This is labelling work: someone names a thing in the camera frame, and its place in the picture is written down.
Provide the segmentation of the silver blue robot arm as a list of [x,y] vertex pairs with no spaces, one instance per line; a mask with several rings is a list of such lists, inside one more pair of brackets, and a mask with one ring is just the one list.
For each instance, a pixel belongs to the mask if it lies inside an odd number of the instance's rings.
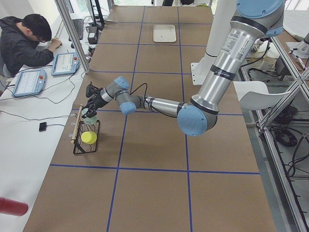
[[281,33],[284,18],[283,0],[238,0],[230,22],[223,22],[227,29],[218,32],[220,49],[205,75],[199,92],[188,103],[128,92],[129,83],[119,76],[105,88],[89,84],[88,98],[82,109],[82,118],[93,118],[97,110],[116,100],[121,112],[129,115],[137,109],[157,111],[175,117],[183,133],[199,136],[212,129],[217,122],[218,104],[240,69],[254,42]]

